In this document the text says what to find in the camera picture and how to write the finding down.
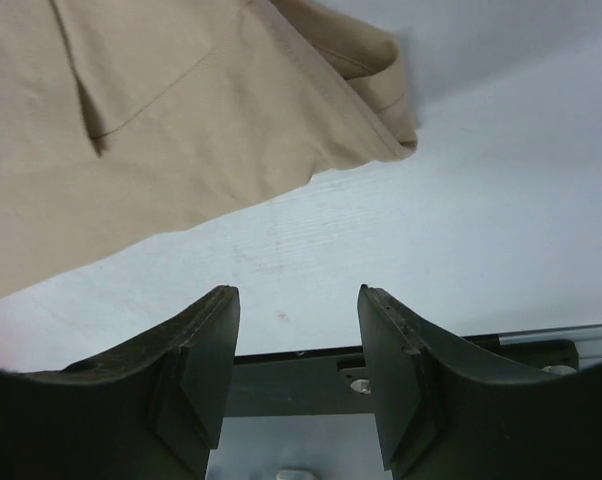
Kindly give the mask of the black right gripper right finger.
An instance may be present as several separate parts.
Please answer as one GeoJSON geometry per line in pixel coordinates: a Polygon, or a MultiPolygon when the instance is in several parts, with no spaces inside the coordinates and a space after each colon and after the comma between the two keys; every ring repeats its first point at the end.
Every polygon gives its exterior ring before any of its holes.
{"type": "Polygon", "coordinates": [[[381,455],[396,479],[602,479],[602,363],[557,375],[362,286],[381,455]]]}

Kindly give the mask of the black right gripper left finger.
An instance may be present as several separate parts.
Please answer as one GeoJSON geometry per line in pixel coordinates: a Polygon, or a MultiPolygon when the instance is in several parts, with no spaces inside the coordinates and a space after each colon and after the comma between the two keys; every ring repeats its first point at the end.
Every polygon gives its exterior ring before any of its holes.
{"type": "Polygon", "coordinates": [[[0,479],[202,479],[217,448],[240,321],[219,286],[60,371],[0,370],[0,479]]]}

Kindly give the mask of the beige t-shirt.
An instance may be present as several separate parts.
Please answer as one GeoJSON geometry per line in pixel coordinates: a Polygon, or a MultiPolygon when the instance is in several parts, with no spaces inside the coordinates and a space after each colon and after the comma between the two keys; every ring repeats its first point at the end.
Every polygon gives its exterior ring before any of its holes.
{"type": "Polygon", "coordinates": [[[417,147],[400,47],[312,1],[0,1],[0,299],[417,147]]]}

